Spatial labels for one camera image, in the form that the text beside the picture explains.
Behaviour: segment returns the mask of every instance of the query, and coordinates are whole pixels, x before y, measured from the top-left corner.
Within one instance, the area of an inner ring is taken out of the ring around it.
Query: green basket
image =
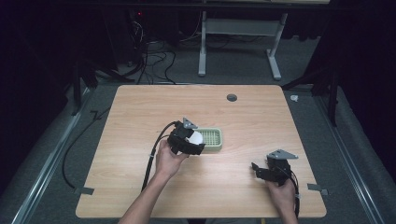
[[[204,138],[205,151],[219,151],[222,147],[221,130],[217,128],[195,129]]]

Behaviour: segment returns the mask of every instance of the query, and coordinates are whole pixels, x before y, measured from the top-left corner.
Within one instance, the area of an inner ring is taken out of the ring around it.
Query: white object
[[[297,101],[298,101],[298,95],[291,95],[291,96],[290,96],[290,99],[291,99],[292,101],[294,101],[294,102],[297,102]]]
[[[204,142],[204,137],[202,136],[201,133],[199,132],[194,132],[190,138],[187,138],[190,143],[193,143],[195,145],[200,145]]]

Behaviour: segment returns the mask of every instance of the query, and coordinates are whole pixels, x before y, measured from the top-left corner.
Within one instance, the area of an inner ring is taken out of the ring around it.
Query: metal bracket
[[[323,189],[320,185],[316,185],[316,184],[306,184],[306,185],[308,186],[308,189],[319,191],[321,195],[329,195],[329,191]]]
[[[268,154],[267,158],[272,158],[275,160],[288,160],[288,159],[298,159],[298,156],[293,155],[283,149],[278,149],[277,151]]]
[[[81,195],[81,194],[89,194],[89,195],[93,195],[93,191],[94,189],[91,188],[75,188],[74,194],[76,195]]]
[[[196,126],[195,124],[193,124],[191,121],[189,121],[186,118],[183,118],[183,127],[185,129],[197,129],[198,126]]]

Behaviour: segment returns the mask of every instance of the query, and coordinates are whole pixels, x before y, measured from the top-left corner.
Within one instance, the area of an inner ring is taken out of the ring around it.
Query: person's arm
[[[271,199],[276,207],[277,212],[282,219],[283,224],[298,223],[294,213],[295,188],[291,180],[287,180],[284,185],[278,186],[271,181],[265,182],[270,190]]]
[[[175,155],[171,151],[166,140],[162,140],[156,156],[154,176],[128,208],[119,223],[149,223],[152,209],[163,191],[163,188],[169,179],[177,173],[180,164],[187,157],[189,157],[189,155],[184,153]]]

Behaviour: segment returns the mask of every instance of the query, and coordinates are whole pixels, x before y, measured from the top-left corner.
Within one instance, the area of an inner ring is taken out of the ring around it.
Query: wooden table
[[[81,195],[77,215],[121,217],[141,190],[159,133],[183,117],[220,128],[222,150],[183,161],[153,217],[277,217],[250,164],[266,167],[266,154],[279,148],[299,156],[289,163],[300,183],[300,217],[326,214],[320,193],[307,189],[316,180],[280,87],[172,85],[119,87],[85,183],[94,193]]]

